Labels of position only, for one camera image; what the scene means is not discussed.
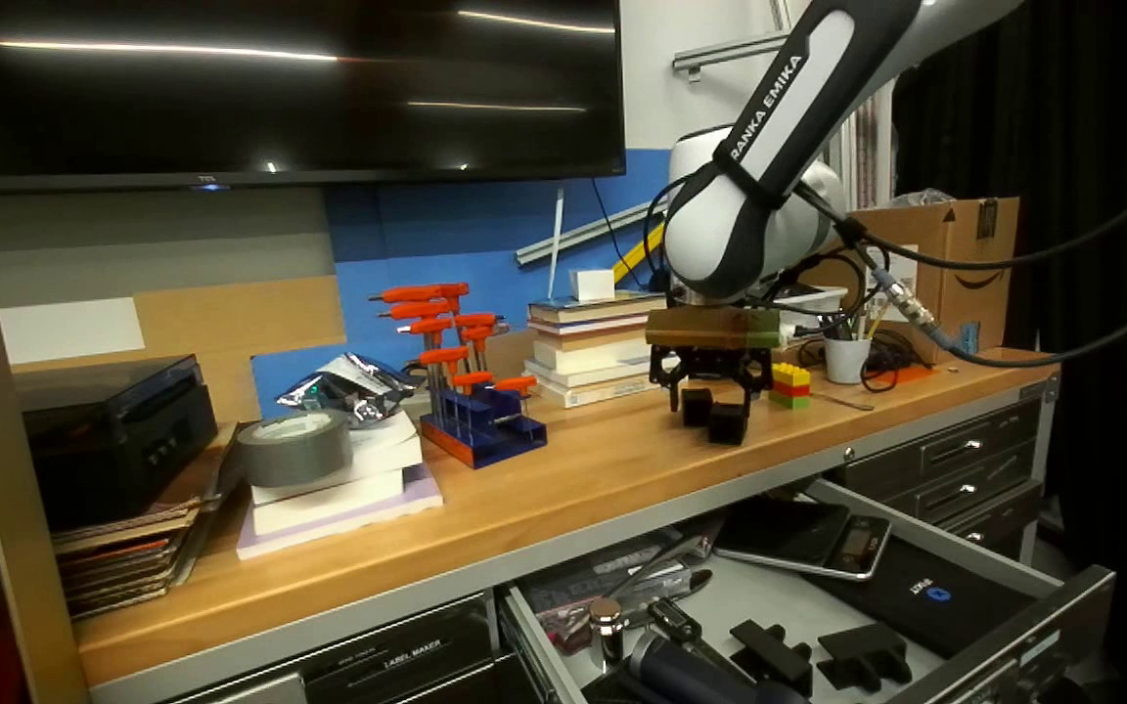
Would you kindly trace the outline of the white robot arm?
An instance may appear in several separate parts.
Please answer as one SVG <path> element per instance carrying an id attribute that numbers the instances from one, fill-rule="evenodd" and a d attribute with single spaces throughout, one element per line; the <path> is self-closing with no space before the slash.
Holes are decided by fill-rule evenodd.
<path id="1" fill-rule="evenodd" d="M 908 67 L 971 37 L 1021 0 L 810 0 L 727 125 L 672 145 L 664 186 L 664 306 L 644 325 L 648 379 L 677 392 L 725 376 L 771 379 L 775 284 L 826 245 L 785 205 L 835 216 L 822 145 Z"/>

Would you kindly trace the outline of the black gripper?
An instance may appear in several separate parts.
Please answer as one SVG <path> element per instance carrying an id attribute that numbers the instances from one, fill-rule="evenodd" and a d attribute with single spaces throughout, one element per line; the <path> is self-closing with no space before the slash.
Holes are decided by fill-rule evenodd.
<path id="1" fill-rule="evenodd" d="M 771 384 L 771 350 L 779 349 L 775 310 L 659 310 L 644 319 L 648 379 L 677 388 L 682 379 L 725 376 L 742 392 Z"/>

